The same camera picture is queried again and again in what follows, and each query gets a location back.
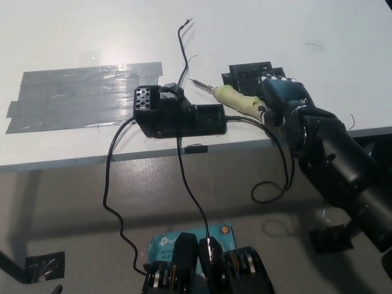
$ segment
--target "black cable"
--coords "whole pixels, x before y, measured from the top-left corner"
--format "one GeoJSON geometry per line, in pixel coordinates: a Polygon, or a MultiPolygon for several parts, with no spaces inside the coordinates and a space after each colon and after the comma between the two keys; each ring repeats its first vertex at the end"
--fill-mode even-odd
{"type": "Polygon", "coordinates": [[[131,245],[132,248],[133,248],[134,251],[135,251],[135,258],[134,258],[134,264],[133,264],[134,270],[135,270],[136,272],[138,272],[139,274],[142,274],[142,275],[145,276],[146,273],[143,272],[143,271],[141,271],[140,269],[138,269],[138,268],[136,267],[136,261],[137,261],[138,251],[137,251],[137,248],[136,248],[135,244],[134,244],[133,242],[131,242],[127,237],[125,237],[125,235],[124,235],[124,233],[123,233],[123,231],[124,231],[124,220],[123,220],[123,218],[121,217],[120,213],[118,213],[118,212],[115,211],[114,209],[110,208],[110,207],[106,204],[106,201],[107,201],[107,198],[108,198],[108,192],[109,192],[110,162],[111,162],[111,157],[112,157],[112,155],[113,155],[113,150],[114,150],[114,148],[115,148],[116,141],[117,141],[117,139],[118,139],[120,133],[121,133],[121,132],[123,131],[123,129],[124,129],[128,124],[130,124],[133,120],[134,120],[134,118],[129,118],[126,122],[124,122],[124,123],[121,125],[121,127],[117,130],[115,136],[113,137],[113,139],[112,139],[112,141],[111,141],[111,144],[110,144],[110,147],[109,147],[109,151],[108,151],[108,156],[107,156],[107,159],[106,159],[105,192],[104,192],[104,200],[103,200],[102,204],[103,204],[104,208],[105,208],[107,211],[113,213],[113,214],[119,219],[119,221],[120,221],[120,236],[121,236],[121,238],[124,239],[129,245],[131,245]]]}
{"type": "Polygon", "coordinates": [[[185,67],[183,69],[183,72],[181,72],[181,75],[179,76],[178,83],[177,83],[178,86],[180,86],[180,87],[181,87],[181,85],[183,83],[184,76],[185,76],[185,74],[186,74],[186,72],[188,71],[188,68],[189,68],[189,63],[188,63],[188,59],[186,58],[185,48],[184,48],[184,44],[183,44],[183,40],[181,38],[180,32],[183,30],[183,28],[186,27],[186,25],[188,23],[190,23],[191,20],[192,19],[186,20],[186,22],[182,26],[180,26],[178,31],[177,31],[177,37],[178,37],[178,41],[179,41],[179,46],[181,47],[181,52],[182,52],[183,58],[185,60],[185,67]]]}
{"type": "Polygon", "coordinates": [[[284,187],[281,188],[277,183],[272,182],[272,181],[262,181],[257,183],[251,190],[251,198],[254,202],[256,203],[261,203],[261,204],[266,204],[266,203],[271,203],[271,202],[275,202],[276,200],[280,199],[286,191],[288,191],[292,184],[293,184],[293,180],[294,180],[294,172],[295,172],[295,163],[294,163],[294,156],[290,150],[290,157],[291,157],[291,164],[292,164],[292,170],[291,170],[291,175],[290,175],[290,179],[288,178],[288,171],[287,171],[287,162],[286,162],[286,157],[284,155],[283,149],[282,149],[282,145],[279,143],[279,140],[275,137],[274,134],[272,134],[272,132],[267,129],[266,126],[264,126],[262,123],[256,121],[255,119],[252,118],[247,118],[244,116],[226,116],[225,117],[227,121],[244,121],[245,123],[250,123],[253,124],[259,128],[261,128],[261,130],[264,130],[264,132],[267,133],[267,135],[272,139],[272,141],[276,144],[277,148],[279,149],[279,152],[281,154],[281,158],[283,161],[283,168],[284,168],[284,175],[285,175],[285,184],[284,187]],[[257,200],[254,196],[254,192],[256,190],[256,188],[258,188],[261,185],[264,184],[270,184],[273,185],[276,189],[280,190],[280,194],[272,199],[269,200],[257,200]]]}
{"type": "MultiPolygon", "coordinates": [[[[179,85],[180,87],[181,87],[181,84],[182,84],[182,82],[183,82],[183,78],[184,78],[184,76],[185,76],[185,74],[186,74],[186,72],[188,71],[188,68],[189,68],[188,59],[186,58],[185,48],[184,48],[183,40],[181,39],[180,33],[181,33],[181,30],[182,30],[183,28],[185,28],[185,26],[186,26],[190,21],[191,21],[191,20],[186,20],[186,22],[185,22],[182,26],[179,27],[178,32],[177,32],[178,41],[179,41],[179,46],[181,47],[181,52],[183,53],[183,58],[184,58],[184,60],[185,60],[185,67],[184,67],[184,70],[183,70],[183,72],[181,72],[181,75],[179,76],[179,79],[178,79],[178,85],[179,85]]],[[[176,138],[176,139],[177,139],[177,154],[178,154],[178,160],[179,160],[179,167],[180,167],[180,169],[181,169],[181,176],[183,177],[183,181],[184,181],[185,188],[187,189],[187,191],[188,191],[190,197],[191,197],[192,200],[195,202],[195,204],[196,204],[198,210],[200,211],[200,214],[201,214],[202,217],[203,217],[204,224],[205,224],[205,227],[206,227],[206,236],[207,236],[207,238],[209,238],[208,223],[207,223],[207,218],[206,218],[206,215],[205,215],[205,213],[204,213],[204,210],[203,210],[203,208],[200,206],[200,204],[198,203],[198,201],[196,200],[195,196],[193,195],[193,193],[192,193],[192,191],[190,190],[190,188],[189,188],[189,186],[188,186],[188,183],[187,183],[187,181],[186,181],[185,171],[184,171],[184,165],[183,165],[183,158],[181,157],[181,144],[180,144],[180,137],[179,137],[179,126],[178,126],[178,135],[177,135],[177,138],[176,138]]]]}

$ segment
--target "white table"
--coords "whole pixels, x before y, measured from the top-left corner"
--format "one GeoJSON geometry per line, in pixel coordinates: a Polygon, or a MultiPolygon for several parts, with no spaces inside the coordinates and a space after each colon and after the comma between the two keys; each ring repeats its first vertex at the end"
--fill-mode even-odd
{"type": "MultiPolygon", "coordinates": [[[[392,132],[392,11],[384,0],[2,1],[0,172],[104,162],[118,128],[4,135],[23,72],[161,61],[160,84],[177,81],[184,61],[176,32],[191,17],[184,43],[189,58],[198,56],[189,77],[218,86],[230,64],[271,61],[347,127],[352,114],[353,136],[392,132]]],[[[192,103],[216,103],[187,81],[184,88],[192,103]]],[[[197,143],[222,151],[270,140],[230,123],[226,135],[183,139],[183,147],[197,143]]],[[[171,156],[175,148],[174,139],[146,138],[133,126],[114,160],[171,156]]]]}

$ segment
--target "gray floor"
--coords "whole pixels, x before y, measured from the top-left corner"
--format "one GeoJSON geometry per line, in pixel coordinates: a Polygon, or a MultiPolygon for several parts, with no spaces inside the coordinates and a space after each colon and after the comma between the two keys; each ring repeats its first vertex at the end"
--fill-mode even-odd
{"type": "MultiPolygon", "coordinates": [[[[274,148],[185,156],[184,166],[209,221],[230,221],[237,245],[258,250],[276,293],[392,293],[381,254],[363,234],[353,239],[355,250],[314,254],[306,231],[347,216],[327,207],[299,172],[279,202],[251,202],[257,181],[283,182],[274,148]]],[[[0,272],[0,293],[49,294],[58,283],[64,294],[140,293],[143,277],[132,270],[132,248],[102,207],[104,165],[3,174],[0,186],[1,250],[21,265],[28,255],[66,252],[64,279],[21,285],[0,272]]],[[[125,234],[141,253],[139,266],[154,235],[202,225],[176,157],[114,163],[108,203],[126,220],[125,234]]]]}

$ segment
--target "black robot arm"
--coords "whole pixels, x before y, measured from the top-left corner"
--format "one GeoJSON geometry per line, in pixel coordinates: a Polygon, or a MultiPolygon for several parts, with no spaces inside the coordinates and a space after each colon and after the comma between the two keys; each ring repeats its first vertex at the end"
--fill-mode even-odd
{"type": "Polygon", "coordinates": [[[263,77],[266,126],[281,126],[302,172],[331,205],[345,210],[379,251],[392,247],[392,183],[337,117],[317,108],[303,84],[263,77]]]}

